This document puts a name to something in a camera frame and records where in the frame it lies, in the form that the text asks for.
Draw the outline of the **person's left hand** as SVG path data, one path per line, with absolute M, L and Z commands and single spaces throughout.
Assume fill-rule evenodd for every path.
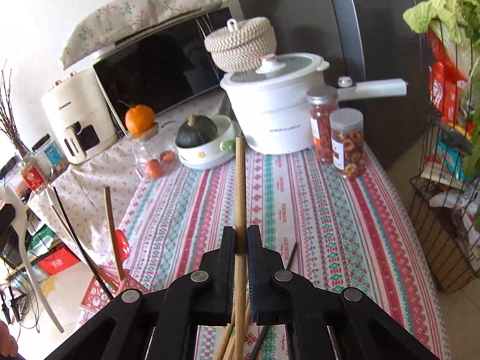
M 4 357 L 14 357 L 18 354 L 16 340 L 2 321 L 0 321 L 0 353 Z

